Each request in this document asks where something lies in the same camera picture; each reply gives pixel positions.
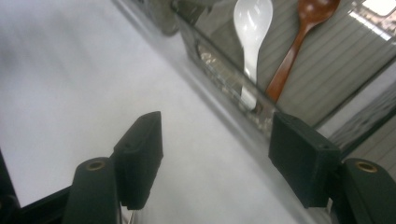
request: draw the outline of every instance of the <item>metal screw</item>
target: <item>metal screw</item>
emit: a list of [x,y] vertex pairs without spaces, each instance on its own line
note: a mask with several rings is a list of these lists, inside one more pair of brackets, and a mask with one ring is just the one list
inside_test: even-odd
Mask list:
[[376,173],[378,172],[378,169],[372,165],[371,163],[365,162],[365,161],[357,161],[356,166],[363,170],[364,172],[367,173]]
[[102,169],[105,166],[106,166],[106,163],[104,161],[93,161],[93,162],[89,163],[86,168],[89,171],[96,171],[96,170]]

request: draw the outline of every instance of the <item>spoon handle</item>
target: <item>spoon handle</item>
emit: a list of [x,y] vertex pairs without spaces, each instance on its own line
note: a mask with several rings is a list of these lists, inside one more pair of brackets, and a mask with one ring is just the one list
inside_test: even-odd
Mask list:
[[283,60],[282,64],[276,71],[273,79],[271,80],[269,86],[265,93],[269,96],[275,103],[279,99],[282,93],[283,87],[285,86],[286,80],[288,79],[291,68],[293,67],[294,61],[297,58],[298,51],[303,44],[304,38],[308,33],[309,29],[306,25],[300,25],[299,32],[291,45],[288,54]]

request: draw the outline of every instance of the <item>wooden spoon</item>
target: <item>wooden spoon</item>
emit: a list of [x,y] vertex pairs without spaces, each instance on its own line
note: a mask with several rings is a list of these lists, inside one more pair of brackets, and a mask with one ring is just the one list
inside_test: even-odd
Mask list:
[[279,99],[280,93],[285,86],[305,36],[313,27],[329,19],[332,14],[334,14],[339,3],[340,0],[300,0],[298,2],[298,15],[300,18],[299,32],[288,54],[277,69],[276,74],[265,91],[275,103]]

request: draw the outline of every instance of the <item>gray surface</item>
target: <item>gray surface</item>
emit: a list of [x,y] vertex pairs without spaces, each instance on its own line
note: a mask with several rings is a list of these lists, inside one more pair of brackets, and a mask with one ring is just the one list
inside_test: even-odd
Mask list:
[[78,164],[161,110],[164,159],[139,223],[326,223],[179,35],[110,1],[0,1],[0,15],[0,146],[21,205],[69,186]]

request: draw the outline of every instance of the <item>spoon bowl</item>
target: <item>spoon bowl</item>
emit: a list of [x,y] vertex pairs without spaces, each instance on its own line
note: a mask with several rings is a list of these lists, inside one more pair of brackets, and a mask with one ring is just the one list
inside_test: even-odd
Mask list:
[[[244,73],[257,81],[257,60],[260,46],[273,18],[271,0],[239,0],[233,10],[233,24],[244,49]],[[256,97],[242,87],[241,101],[250,110],[256,107]]]
[[338,8],[341,0],[299,0],[298,15],[300,29],[288,54],[276,71],[265,93],[276,103],[286,84],[303,40],[316,25],[329,19]]

